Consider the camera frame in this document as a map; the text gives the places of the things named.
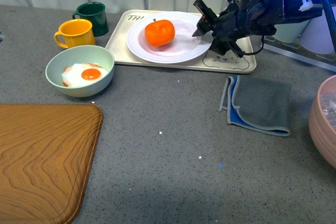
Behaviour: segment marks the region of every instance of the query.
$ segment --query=bowl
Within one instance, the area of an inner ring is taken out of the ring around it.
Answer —
[[[62,73],[68,66],[75,63],[94,63],[104,67],[108,74],[92,84],[71,88],[62,83]],[[100,46],[72,47],[53,57],[46,67],[47,80],[60,92],[71,97],[89,97],[102,91],[111,82],[114,74],[113,54]]]
[[[317,92],[309,114],[309,131],[318,151],[336,168],[336,130],[324,115],[320,100],[327,93],[336,93],[336,76],[325,80]]]

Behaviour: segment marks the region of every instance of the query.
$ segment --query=speckled countertop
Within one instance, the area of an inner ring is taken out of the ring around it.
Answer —
[[[117,65],[89,98],[45,78],[71,10],[0,6],[0,102],[92,103],[104,122],[74,223],[336,223],[336,169],[315,148],[308,116],[334,72],[263,50],[251,76],[292,83],[291,135],[226,124],[228,74]],[[107,14],[110,31],[121,15]]]

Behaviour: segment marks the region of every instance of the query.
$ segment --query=wood grain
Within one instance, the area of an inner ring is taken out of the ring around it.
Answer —
[[[0,104],[0,223],[71,223],[103,115],[86,104]]]

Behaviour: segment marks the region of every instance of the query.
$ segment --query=egg yolk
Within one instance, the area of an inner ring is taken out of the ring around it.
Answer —
[[[88,80],[88,81],[91,81],[91,80],[96,80],[100,77],[101,73],[98,69],[96,68],[89,68],[89,69],[86,69],[82,72],[82,78],[84,80]]]

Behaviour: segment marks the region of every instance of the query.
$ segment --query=gray cloth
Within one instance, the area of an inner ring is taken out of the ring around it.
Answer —
[[[227,123],[277,136],[290,134],[291,84],[251,76],[228,77],[219,111]]]

